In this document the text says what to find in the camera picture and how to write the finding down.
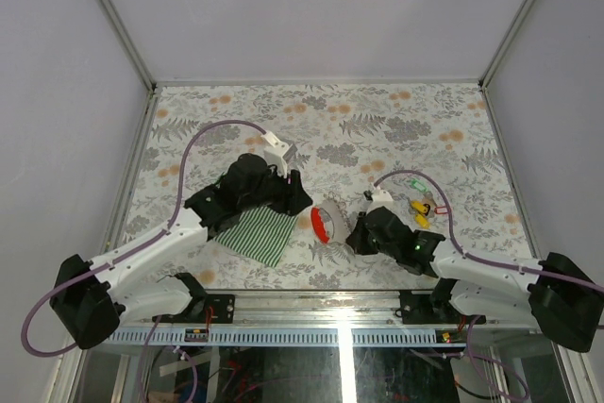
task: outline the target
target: green and white striped cloth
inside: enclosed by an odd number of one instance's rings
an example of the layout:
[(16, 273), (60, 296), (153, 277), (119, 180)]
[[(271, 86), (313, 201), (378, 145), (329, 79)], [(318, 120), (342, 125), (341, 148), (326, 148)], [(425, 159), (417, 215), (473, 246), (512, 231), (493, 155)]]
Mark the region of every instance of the green and white striped cloth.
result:
[(274, 268), (294, 231), (295, 220), (296, 217), (277, 214), (266, 207), (246, 211), (239, 224), (218, 235), (214, 241)]

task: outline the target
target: patterned table surface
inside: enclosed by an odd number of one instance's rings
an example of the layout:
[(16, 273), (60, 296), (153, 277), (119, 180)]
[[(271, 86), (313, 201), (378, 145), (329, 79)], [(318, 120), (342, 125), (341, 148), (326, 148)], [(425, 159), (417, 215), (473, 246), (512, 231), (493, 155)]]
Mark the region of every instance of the patterned table surface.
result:
[[(530, 257), (475, 84), (164, 87), (123, 241), (170, 216), (187, 142), (202, 126), (225, 119), (249, 120), (294, 142), (298, 152), (293, 166), (302, 173), (315, 204), (336, 194), (354, 221), (366, 203), (362, 192), (372, 181), (393, 169), (422, 170), (450, 198), (463, 245)], [(187, 161), (185, 198), (215, 181), (240, 154), (261, 154), (261, 149), (259, 134), (246, 126), (221, 126), (203, 136)], [(399, 202), (397, 214), (417, 228), (407, 206), (409, 199), (421, 199), (421, 193), (410, 187), (410, 179), (396, 176), (382, 187)], [(412, 276), (381, 254), (354, 256), (347, 246), (319, 243), (309, 211), (298, 218), (276, 268), (210, 242), (165, 263), (149, 279), (187, 271), (213, 289), (387, 290), (434, 285), (434, 279)], [(446, 233), (446, 216), (431, 221), (432, 231)]]

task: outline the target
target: green object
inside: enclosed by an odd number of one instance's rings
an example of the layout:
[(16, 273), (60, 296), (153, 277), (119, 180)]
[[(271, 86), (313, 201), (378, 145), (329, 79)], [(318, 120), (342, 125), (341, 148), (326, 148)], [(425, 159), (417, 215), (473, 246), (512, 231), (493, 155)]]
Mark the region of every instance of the green object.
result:
[(418, 190), (420, 193), (425, 193), (428, 191), (428, 188), (416, 179), (411, 180), (411, 187)]
[(218, 235), (214, 241), (274, 268), (294, 231), (295, 220), (296, 217), (277, 214), (266, 207), (257, 208), (242, 214), (239, 224)]

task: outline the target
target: wall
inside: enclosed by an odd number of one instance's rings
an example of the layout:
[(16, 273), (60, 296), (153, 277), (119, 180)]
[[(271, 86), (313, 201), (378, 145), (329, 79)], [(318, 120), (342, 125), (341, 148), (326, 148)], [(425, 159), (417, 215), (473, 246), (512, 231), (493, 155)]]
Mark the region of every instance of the wall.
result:
[(522, 2), (113, 1), (157, 80), (211, 81), (478, 79)]
[[(68, 256), (101, 247), (145, 91), (95, 0), (0, 0), (0, 400), (40, 401), (53, 359), (25, 314)], [(41, 349), (65, 331), (47, 307)]]
[[(604, 3), (539, 0), (491, 84), (540, 249), (604, 283)], [(604, 335), (592, 364), (604, 380)]]

